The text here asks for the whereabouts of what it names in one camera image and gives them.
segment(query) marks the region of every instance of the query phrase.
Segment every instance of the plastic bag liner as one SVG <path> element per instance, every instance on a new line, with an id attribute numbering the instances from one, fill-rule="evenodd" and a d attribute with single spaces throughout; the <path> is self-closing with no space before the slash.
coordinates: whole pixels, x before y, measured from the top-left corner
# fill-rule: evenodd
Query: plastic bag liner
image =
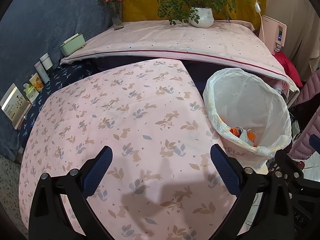
<path id="1" fill-rule="evenodd" d="M 243 167 L 257 171 L 277 150 L 290 144 L 287 105 L 261 78 L 240 68 L 219 70 L 207 81 L 203 97 L 209 120 L 220 134 L 227 155 Z M 233 135 L 228 126 L 251 129 L 257 147 Z"/>

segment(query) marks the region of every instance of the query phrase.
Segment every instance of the white ceramic pot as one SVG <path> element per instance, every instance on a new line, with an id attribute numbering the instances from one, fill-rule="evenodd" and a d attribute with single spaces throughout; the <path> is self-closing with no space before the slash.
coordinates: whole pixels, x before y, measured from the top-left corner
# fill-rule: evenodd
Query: white ceramic pot
<path id="1" fill-rule="evenodd" d="M 196 12 L 197 15 L 199 15 L 200 19 L 199 19 L 199 23 L 196 23 L 194 20 L 191 20 L 189 18 L 189 22 L 197 28 L 209 28 L 212 26 L 212 24 L 214 23 L 214 18 L 212 15 L 212 9 L 211 8 L 195 8 L 196 10 L 198 10 Z"/>

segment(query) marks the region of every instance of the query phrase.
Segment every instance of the green box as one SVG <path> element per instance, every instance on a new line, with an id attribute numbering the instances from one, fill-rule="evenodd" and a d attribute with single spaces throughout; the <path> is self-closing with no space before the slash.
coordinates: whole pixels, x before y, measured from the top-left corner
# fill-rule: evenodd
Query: green box
<path id="1" fill-rule="evenodd" d="M 69 56 L 81 47 L 85 45 L 85 40 L 82 33 L 76 34 L 71 38 L 67 39 L 61 46 L 60 49 L 65 56 Z"/>

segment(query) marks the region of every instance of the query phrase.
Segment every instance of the flower vase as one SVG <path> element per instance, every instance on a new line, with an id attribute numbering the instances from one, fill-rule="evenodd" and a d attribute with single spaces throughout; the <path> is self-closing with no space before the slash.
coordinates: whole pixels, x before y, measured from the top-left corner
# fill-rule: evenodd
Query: flower vase
<path id="1" fill-rule="evenodd" d="M 196 9 L 196 14 L 199 15 L 200 19 L 198 20 L 198 23 L 196 23 L 194 20 L 191 20 L 189 18 L 189 22 L 197 28 L 204 28 L 207 29 L 211 27 L 214 23 L 214 18 L 212 15 L 212 9 L 211 8 L 193 8 Z"/>
<path id="2" fill-rule="evenodd" d="M 111 17 L 112 17 L 112 21 L 113 21 L 113 29 L 116 30 L 120 30 L 122 29 L 123 23 L 121 21 L 121 2 L 115 2 L 113 4 L 111 4 L 109 6 L 110 10 L 111 10 Z"/>

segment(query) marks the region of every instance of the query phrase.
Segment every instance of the bunny print fabric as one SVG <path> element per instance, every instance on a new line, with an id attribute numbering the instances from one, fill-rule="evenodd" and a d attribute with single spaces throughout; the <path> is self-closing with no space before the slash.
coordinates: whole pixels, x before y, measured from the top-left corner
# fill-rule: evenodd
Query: bunny print fabric
<path id="1" fill-rule="evenodd" d="M 223 147 L 179 60 L 85 78 L 52 94 L 34 124 L 20 173 L 22 219 L 27 227 L 42 173 L 65 175 L 107 145 L 112 163 L 87 200 L 114 239 L 209 239 L 236 199 L 210 159 L 215 143 Z"/>

